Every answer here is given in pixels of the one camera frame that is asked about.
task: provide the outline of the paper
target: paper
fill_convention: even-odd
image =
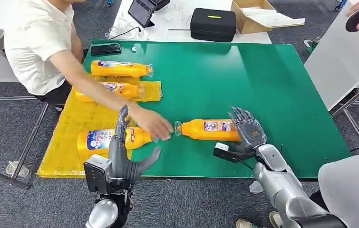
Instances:
[[[247,17],[267,28],[297,26],[305,23],[305,18],[292,19],[273,9],[250,7],[241,10]]]

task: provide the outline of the cardboard box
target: cardboard box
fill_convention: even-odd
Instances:
[[[233,0],[233,3],[231,5],[231,11],[235,13],[235,19],[237,21],[237,29],[241,34],[268,32],[272,30],[272,28],[265,27],[259,24],[258,22],[250,19],[249,17],[245,16],[245,14],[241,10],[241,8],[256,7],[256,6],[259,6],[260,8],[266,10],[275,9],[267,0]]]

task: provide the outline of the orange bottle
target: orange bottle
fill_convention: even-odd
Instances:
[[[192,139],[239,142],[240,136],[231,119],[194,119],[186,123],[175,122],[175,135],[186,135]]]
[[[78,135],[77,149],[79,154],[106,154],[109,143],[115,134],[114,129],[86,131]],[[151,142],[150,135],[139,127],[126,128],[126,149],[133,150]]]
[[[144,89],[143,87],[140,86],[135,86],[132,85],[130,83],[126,83],[126,82],[101,82],[101,84],[103,86],[105,86],[109,91],[118,94],[118,95],[123,95],[126,98],[135,98],[135,97],[140,97],[143,92]],[[93,102],[94,100],[89,98],[88,96],[80,93],[79,91],[76,90],[76,97],[78,100],[83,101],[83,102]]]
[[[94,60],[91,62],[93,76],[134,77],[153,76],[153,65],[140,63]]]

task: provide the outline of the white t-shirt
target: white t-shirt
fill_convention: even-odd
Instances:
[[[359,155],[323,165],[318,181],[329,212],[359,228]]]
[[[7,59],[18,80],[34,95],[45,95],[65,81],[49,57],[71,50],[74,11],[61,12],[47,0],[18,0],[4,31]]]

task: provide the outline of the sneaker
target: sneaker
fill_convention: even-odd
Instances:
[[[283,226],[283,221],[277,211],[270,212],[269,221],[274,228],[282,228]]]
[[[248,222],[246,219],[240,218],[239,220],[237,220],[236,224],[235,224],[236,228],[260,228],[259,226]]]

